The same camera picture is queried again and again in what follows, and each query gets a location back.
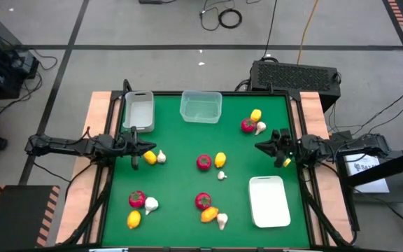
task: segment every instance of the toy vegetable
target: toy vegetable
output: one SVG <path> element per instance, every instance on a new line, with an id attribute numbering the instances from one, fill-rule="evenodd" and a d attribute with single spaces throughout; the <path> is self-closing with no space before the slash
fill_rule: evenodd
<path id="1" fill-rule="evenodd" d="M 130 196 L 129 196 L 130 206 L 139 208 L 144 205 L 145 201 L 146 201 L 146 196 L 144 195 L 144 192 L 137 190 L 137 191 L 130 193 Z"/>
<path id="2" fill-rule="evenodd" d="M 223 228 L 225 228 L 225 224 L 228 221 L 228 215 L 225 213 L 219 213 L 217 215 L 217 222 L 218 222 L 218 227 L 220 228 L 220 230 L 223 230 Z"/>
<path id="3" fill-rule="evenodd" d="M 148 215 L 151 211 L 158 208 L 158 201 L 154 197 L 148 197 L 144 207 L 146 208 L 146 215 Z"/>
<path id="4" fill-rule="evenodd" d="M 253 110 L 253 112 L 251 112 L 251 120 L 253 120 L 253 122 L 257 123 L 259 122 L 260 118 L 262 117 L 262 112 L 259 109 L 255 109 Z"/>
<path id="5" fill-rule="evenodd" d="M 227 161 L 227 156 L 224 153 L 217 153 L 217 155 L 215 156 L 215 160 L 214 160 L 214 164 L 215 167 L 217 168 L 221 168 L 225 165 Z"/>
<path id="6" fill-rule="evenodd" d="M 287 167 L 291 162 L 292 162 L 292 160 L 290 158 L 286 158 L 284 163 L 283 163 L 283 166 Z"/>
<path id="7" fill-rule="evenodd" d="M 225 176 L 225 173 L 224 173 L 223 171 L 219 171 L 218 174 L 217 174 L 217 179 L 218 179 L 218 180 L 223 180 L 223 179 L 225 179 L 225 178 L 227 178 L 227 177 Z"/>
<path id="8" fill-rule="evenodd" d="M 130 212 L 129 216 L 127 217 L 127 227 L 129 227 L 129 229 L 134 229 L 139 226 L 140 222 L 141 214 L 137 210 Z"/>
<path id="9" fill-rule="evenodd" d="M 256 124 L 256 135 L 258 135 L 260 132 L 263 132 L 265 129 L 267 128 L 267 126 L 265 125 L 265 123 L 263 122 L 258 122 Z"/>
<path id="10" fill-rule="evenodd" d="M 213 220 L 215 217 L 217 217 L 217 214 L 218 214 L 218 209 L 215 208 L 214 206 L 211 206 L 201 213 L 201 221 L 203 223 L 208 223 L 211 220 Z"/>
<path id="11" fill-rule="evenodd" d="M 147 163 L 154 165 L 157 162 L 157 156 L 150 150 L 144 153 L 144 160 L 146 160 Z"/>
<path id="12" fill-rule="evenodd" d="M 211 163 L 211 157 L 209 157 L 208 155 L 203 154 L 197 158 L 197 167 L 202 171 L 208 170 L 211 166 Z"/>
<path id="13" fill-rule="evenodd" d="M 250 118 L 243 119 L 241 123 L 241 129 L 245 133 L 251 133 L 256 128 L 256 123 Z"/>
<path id="14" fill-rule="evenodd" d="M 158 153 L 157 161 L 158 161 L 159 163 L 164 163 L 164 162 L 166 162 L 166 155 L 165 155 L 161 150 L 160 150 L 160 152 Z"/>
<path id="15" fill-rule="evenodd" d="M 211 196 L 206 192 L 201 192 L 195 197 L 195 206 L 198 209 L 205 210 L 211 206 Z"/>

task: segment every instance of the white plastic bin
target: white plastic bin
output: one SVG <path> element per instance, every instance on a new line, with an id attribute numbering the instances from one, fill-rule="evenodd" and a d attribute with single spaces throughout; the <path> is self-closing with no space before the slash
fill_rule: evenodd
<path id="1" fill-rule="evenodd" d="M 155 101 L 151 91 L 128 92 L 125 95 L 123 126 L 136 126 L 138 132 L 151 132 L 155 126 Z"/>
<path id="2" fill-rule="evenodd" d="M 222 115 L 222 94 L 219 92 L 184 91 L 180 114 L 192 123 L 217 123 Z"/>

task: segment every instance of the garlic bulb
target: garlic bulb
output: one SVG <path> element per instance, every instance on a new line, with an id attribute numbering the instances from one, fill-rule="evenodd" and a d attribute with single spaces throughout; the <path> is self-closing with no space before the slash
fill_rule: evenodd
<path id="1" fill-rule="evenodd" d="M 220 230 L 223 230 L 223 228 L 225 228 L 225 224 L 228 221 L 228 215 L 225 213 L 219 213 L 217 215 L 217 222 L 218 222 L 218 227 L 220 228 Z"/>
<path id="2" fill-rule="evenodd" d="M 148 215 L 151 211 L 158 208 L 158 201 L 154 197 L 148 197 L 144 203 L 144 207 L 146 208 L 146 215 Z"/>
<path id="3" fill-rule="evenodd" d="M 165 155 L 161 150 L 160 150 L 160 153 L 158 153 L 157 161 L 158 161 L 159 163 L 164 163 L 164 162 L 166 162 L 166 155 Z"/>
<path id="4" fill-rule="evenodd" d="M 223 171 L 219 171 L 218 174 L 217 174 L 217 179 L 218 180 L 223 180 L 225 178 L 227 178 L 225 173 Z"/>
<path id="5" fill-rule="evenodd" d="M 265 123 L 263 122 L 258 122 L 256 124 L 256 134 L 255 136 L 257 136 L 260 132 L 263 132 L 265 130 L 267 126 L 265 125 Z"/>

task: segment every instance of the white cutting board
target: white cutting board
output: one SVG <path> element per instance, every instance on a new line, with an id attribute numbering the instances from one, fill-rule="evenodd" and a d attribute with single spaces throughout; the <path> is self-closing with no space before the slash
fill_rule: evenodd
<path id="1" fill-rule="evenodd" d="M 279 176 L 259 176 L 249 185 L 253 222 L 259 228 L 285 227 L 290 224 L 283 179 Z"/>

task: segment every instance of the yellow cable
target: yellow cable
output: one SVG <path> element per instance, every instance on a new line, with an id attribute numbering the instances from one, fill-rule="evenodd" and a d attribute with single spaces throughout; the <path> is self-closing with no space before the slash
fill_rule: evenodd
<path id="1" fill-rule="evenodd" d="M 304 39 L 306 38 L 307 29 L 309 28 L 309 24 L 311 23 L 312 16 L 313 16 L 313 13 L 315 12 L 317 4 L 318 4 L 318 0 L 315 0 L 315 3 L 313 5 L 313 8 L 312 8 L 311 14 L 309 16 L 309 19 L 307 20 L 306 27 L 304 28 L 304 32 L 302 33 L 302 39 L 301 39 L 301 45 L 299 46 L 297 64 L 299 64 L 299 59 L 301 59 L 302 45 L 304 44 Z"/>

